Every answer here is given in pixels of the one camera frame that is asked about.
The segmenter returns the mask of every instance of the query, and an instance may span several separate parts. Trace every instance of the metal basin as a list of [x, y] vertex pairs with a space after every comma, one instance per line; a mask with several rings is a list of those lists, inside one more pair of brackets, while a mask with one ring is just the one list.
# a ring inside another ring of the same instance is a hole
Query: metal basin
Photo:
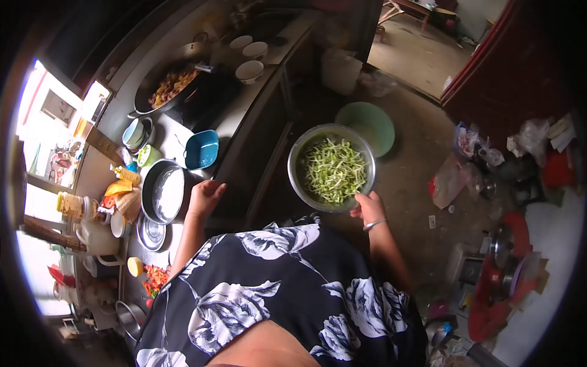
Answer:
[[126, 334], [138, 341], [141, 335], [141, 326], [145, 321], [143, 310], [135, 304], [125, 304], [122, 301], [116, 301], [115, 307], [120, 325]]
[[360, 192], [367, 195], [373, 183], [375, 182], [375, 158], [371, 147], [359, 136], [353, 129], [336, 124], [324, 124], [316, 126], [305, 132], [293, 144], [288, 157], [288, 176], [296, 194], [312, 208], [325, 211], [327, 213], [341, 213], [349, 211], [357, 205], [354, 198], [347, 198], [342, 204], [326, 203], [324, 199], [319, 198], [316, 194], [308, 191], [306, 188], [306, 166], [308, 159], [305, 156], [306, 149], [319, 144], [324, 138], [330, 138], [335, 143], [340, 143], [342, 139], [350, 142], [350, 147], [361, 153], [367, 163], [365, 172], [367, 173], [367, 183], [363, 185]]

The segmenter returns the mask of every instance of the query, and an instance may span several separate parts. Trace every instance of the green plastic basin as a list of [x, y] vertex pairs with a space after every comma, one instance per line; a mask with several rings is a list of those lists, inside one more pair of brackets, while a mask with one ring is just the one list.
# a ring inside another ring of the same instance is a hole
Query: green plastic basin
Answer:
[[389, 152], [396, 139], [396, 131], [387, 113], [371, 103], [349, 103], [338, 111], [335, 123], [358, 132], [367, 140], [375, 157]]

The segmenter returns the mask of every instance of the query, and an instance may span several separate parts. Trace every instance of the white bowl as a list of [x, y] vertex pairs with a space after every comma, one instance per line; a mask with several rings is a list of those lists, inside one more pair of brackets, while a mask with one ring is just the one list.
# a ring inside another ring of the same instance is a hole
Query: white bowl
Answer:
[[267, 56], [267, 48], [265, 42], [253, 42], [242, 49], [242, 54], [251, 60], [261, 61]]
[[139, 119], [134, 119], [130, 126], [126, 128], [122, 134], [122, 142], [126, 146], [134, 146], [140, 144], [140, 140], [143, 137], [144, 127], [139, 122]]
[[230, 48], [233, 50], [242, 49], [242, 48], [246, 47], [251, 42], [253, 42], [253, 37], [251, 37], [251, 36], [236, 37], [230, 43]]
[[263, 75], [265, 66], [262, 62], [257, 60], [247, 61], [238, 67], [235, 72], [238, 80], [243, 84], [253, 84]]

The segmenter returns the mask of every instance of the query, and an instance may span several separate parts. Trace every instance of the wok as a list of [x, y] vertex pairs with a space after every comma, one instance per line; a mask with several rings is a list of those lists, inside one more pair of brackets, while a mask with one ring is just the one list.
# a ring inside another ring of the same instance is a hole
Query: wok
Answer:
[[[196, 41], [198, 37], [203, 37], [203, 41]], [[179, 47], [172, 52], [166, 53], [159, 62], [145, 75], [143, 81], [137, 89], [134, 97], [135, 111], [129, 113], [128, 117], [135, 119], [137, 117], [149, 115], [155, 111], [164, 112], [173, 107], [176, 107], [182, 102], [187, 102], [193, 97], [193, 94], [198, 89], [202, 80], [202, 72], [200, 72], [194, 80], [191, 81], [180, 93], [167, 101], [164, 105], [153, 109], [149, 103], [149, 98], [157, 91], [161, 82], [169, 72], [180, 72], [189, 63], [204, 63], [210, 62], [211, 48], [208, 43], [208, 33], [198, 33], [193, 42]]]

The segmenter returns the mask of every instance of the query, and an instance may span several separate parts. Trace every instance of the stir-fried meat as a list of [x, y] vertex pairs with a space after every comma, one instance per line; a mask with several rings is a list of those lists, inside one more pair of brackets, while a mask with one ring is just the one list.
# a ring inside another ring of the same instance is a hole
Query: stir-fried meat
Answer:
[[165, 80], [159, 84], [159, 88], [149, 103], [153, 109], [157, 109], [166, 104], [173, 97], [177, 96], [192, 80], [199, 74], [199, 70], [193, 66], [188, 66], [181, 73], [168, 73]]

